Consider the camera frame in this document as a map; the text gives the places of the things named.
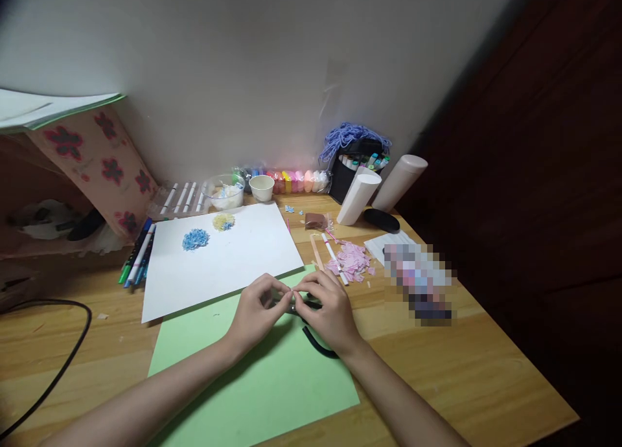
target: blue yarn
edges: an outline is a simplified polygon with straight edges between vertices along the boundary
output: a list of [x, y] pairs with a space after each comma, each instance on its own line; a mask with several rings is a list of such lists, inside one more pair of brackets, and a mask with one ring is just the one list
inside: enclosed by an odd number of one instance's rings
[[330, 161], [340, 147], [345, 148], [348, 144], [363, 138], [381, 142], [384, 153], [389, 153], [391, 141], [365, 126], [343, 122], [339, 128], [335, 128], [324, 138], [324, 150], [319, 155], [318, 161], [320, 163]]
[[183, 236], [181, 247], [184, 251], [192, 251], [193, 249], [207, 245], [208, 241], [209, 235], [205, 230], [192, 229], [190, 233], [186, 233]]

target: white marker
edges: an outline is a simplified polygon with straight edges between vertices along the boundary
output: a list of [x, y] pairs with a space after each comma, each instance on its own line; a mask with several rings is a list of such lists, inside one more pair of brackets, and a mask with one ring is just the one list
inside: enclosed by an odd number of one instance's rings
[[168, 193], [167, 201], [164, 203], [164, 206], [162, 207], [162, 210], [160, 211], [160, 215], [164, 215], [167, 213], [168, 206], [170, 205], [170, 202], [173, 199], [173, 195], [175, 194], [175, 190], [177, 189], [177, 186], [178, 184], [175, 183], [173, 185], [173, 189], [170, 191], [170, 193]]
[[138, 255], [136, 256], [136, 260], [134, 261], [132, 270], [130, 270], [130, 274], [128, 275], [128, 279], [125, 281], [125, 285], [123, 286], [123, 288], [129, 287], [130, 284], [136, 278], [136, 274], [138, 273], [138, 267], [141, 265], [141, 262], [143, 261], [144, 251], [147, 249], [147, 245], [149, 244], [149, 240], [151, 239], [151, 235], [153, 235], [155, 229], [156, 229], [156, 224], [152, 223], [151, 227], [149, 227], [149, 230], [147, 231], [147, 235], [145, 236], [143, 240], [143, 245], [138, 251]]
[[189, 184], [189, 182], [186, 181], [186, 184], [183, 186], [183, 190], [181, 190], [181, 196], [179, 197], [179, 200], [177, 201], [177, 205], [175, 206], [175, 210], [173, 211], [176, 214], [177, 214], [177, 212], [179, 212], [179, 208], [181, 207], [181, 203], [183, 203], [183, 197], [186, 195], [186, 191], [188, 191], [188, 184]]
[[349, 285], [348, 279], [345, 278], [345, 274], [343, 273], [343, 269], [341, 268], [341, 264], [337, 260], [337, 257], [335, 256], [335, 253], [333, 252], [332, 248], [330, 247], [330, 243], [328, 242], [328, 238], [326, 238], [326, 234], [325, 233], [322, 233], [322, 240], [324, 240], [324, 244], [326, 245], [326, 248], [328, 249], [328, 252], [330, 253], [330, 257], [332, 257], [335, 260], [335, 262], [337, 263], [337, 269], [339, 270], [339, 276], [343, 280], [343, 284], [348, 286]]
[[203, 188], [205, 188], [207, 182], [203, 182], [203, 186], [201, 189], [201, 194], [199, 194], [199, 202], [196, 204], [196, 211], [199, 212], [201, 210], [201, 208], [203, 207], [203, 198], [205, 197], [205, 195], [203, 194]]
[[188, 212], [188, 209], [190, 209], [190, 201], [192, 201], [192, 195], [194, 194], [195, 188], [196, 181], [192, 184], [192, 188], [190, 188], [190, 192], [188, 193], [188, 198], [186, 198], [186, 205], [183, 207], [184, 212]]

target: wooden desk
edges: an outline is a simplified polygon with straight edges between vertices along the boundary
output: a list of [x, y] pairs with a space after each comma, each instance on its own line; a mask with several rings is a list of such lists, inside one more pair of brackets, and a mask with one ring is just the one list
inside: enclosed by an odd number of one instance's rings
[[[330, 212], [340, 206], [328, 196], [276, 196], [304, 262], [314, 254], [304, 212]], [[295, 209], [288, 214], [286, 204]], [[419, 236], [400, 217], [402, 229]], [[363, 221], [336, 225], [335, 236], [362, 245], [383, 232]], [[329, 256], [318, 243], [324, 262]], [[9, 446], [32, 446], [87, 410], [143, 380], [159, 324], [141, 325], [143, 293], [117, 285], [126, 249], [104, 257], [67, 256], [16, 261], [42, 270], [45, 295], [81, 301], [105, 320], [94, 319], [74, 362], [47, 401], [9, 437]], [[568, 424], [578, 416], [516, 348], [469, 292], [457, 283], [447, 298], [457, 310], [451, 327], [418, 327], [408, 310], [385, 293], [383, 267], [351, 284], [348, 294], [365, 339], [474, 446], [522, 446]], [[0, 411], [5, 428], [42, 394], [84, 325], [78, 308], [33, 308], [0, 318]], [[265, 442], [272, 446], [394, 445], [387, 428], [357, 385], [359, 406]]]

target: white wall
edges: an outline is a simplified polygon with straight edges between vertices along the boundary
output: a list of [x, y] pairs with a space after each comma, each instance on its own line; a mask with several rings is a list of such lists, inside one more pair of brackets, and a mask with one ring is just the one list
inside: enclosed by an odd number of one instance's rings
[[126, 93], [121, 117], [160, 178], [315, 165], [343, 120], [396, 159], [508, 1], [12, 0], [0, 87]]

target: scissors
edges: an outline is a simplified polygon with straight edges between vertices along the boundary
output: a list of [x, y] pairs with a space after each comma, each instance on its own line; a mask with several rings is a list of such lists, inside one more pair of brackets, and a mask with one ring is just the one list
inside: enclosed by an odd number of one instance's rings
[[[272, 299], [272, 303], [270, 304], [270, 308], [272, 308], [273, 306], [275, 306], [280, 300], [273, 298]], [[314, 310], [319, 310], [322, 309], [322, 304], [321, 303], [316, 303], [315, 301], [305, 301], [305, 304]], [[327, 358], [334, 358], [334, 359], [339, 359], [339, 356], [333, 351], [333, 350], [328, 350], [324, 347], [322, 347], [319, 342], [316, 340], [316, 338], [313, 336], [313, 334], [311, 333], [311, 331], [309, 330], [309, 323], [307, 321], [305, 321], [303, 319], [303, 317], [301, 315], [299, 315], [296, 312], [296, 305], [292, 302], [287, 306], [287, 310], [285, 311], [287, 314], [292, 314], [292, 315], [296, 315], [298, 317], [300, 317], [303, 322], [305, 323], [305, 326], [303, 327], [303, 332], [306, 335], [306, 338], [309, 340], [309, 342], [311, 342], [311, 345], [313, 345], [313, 347], [322, 355], [326, 356]]]

